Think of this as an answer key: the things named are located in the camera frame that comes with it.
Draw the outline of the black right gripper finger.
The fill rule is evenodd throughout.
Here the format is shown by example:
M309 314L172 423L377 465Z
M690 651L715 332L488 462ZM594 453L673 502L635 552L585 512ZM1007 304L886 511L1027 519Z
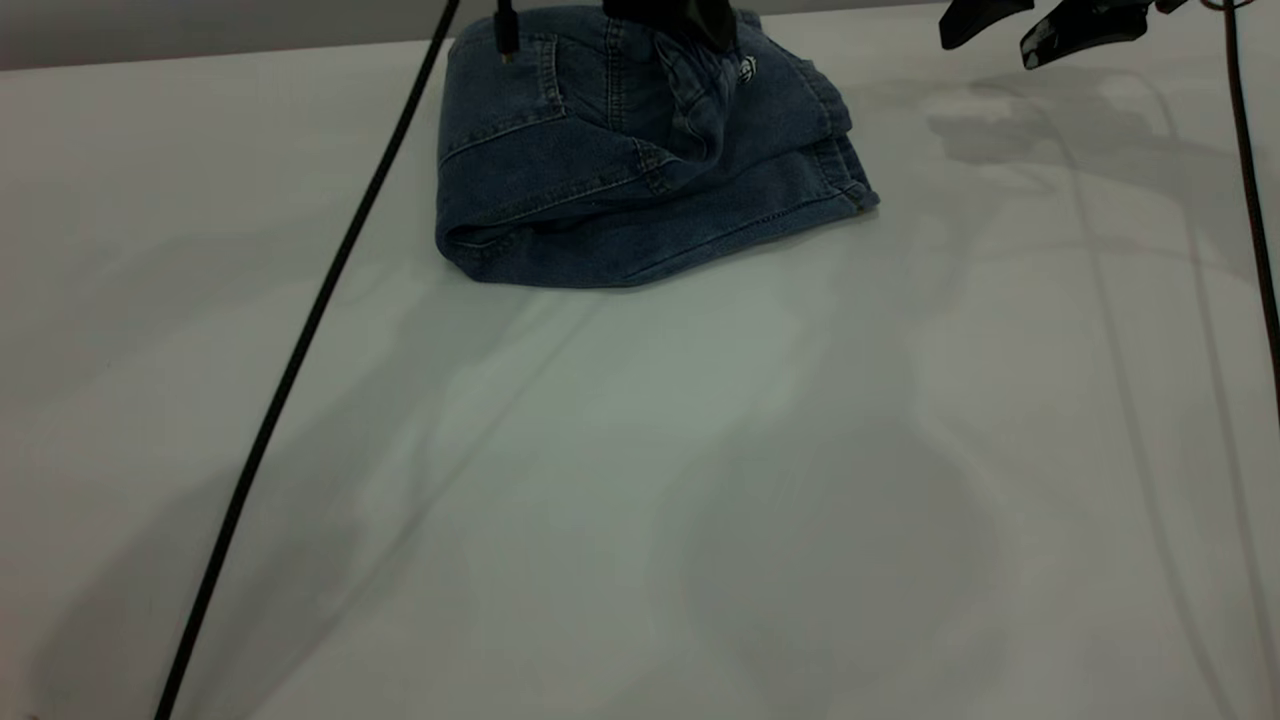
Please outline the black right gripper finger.
M1146 35L1151 1L1061 1L1021 38L1023 67L1034 70L1075 53Z
M952 0L938 22L940 45L955 50L1002 19L1029 12L1032 0Z

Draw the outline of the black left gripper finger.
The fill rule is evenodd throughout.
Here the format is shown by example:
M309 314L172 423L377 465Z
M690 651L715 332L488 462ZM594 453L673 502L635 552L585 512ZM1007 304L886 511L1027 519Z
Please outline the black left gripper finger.
M604 13L611 18L645 26L675 26L686 17L682 0L605 0Z
M714 53L737 47L737 17L726 0L686 1L686 35Z

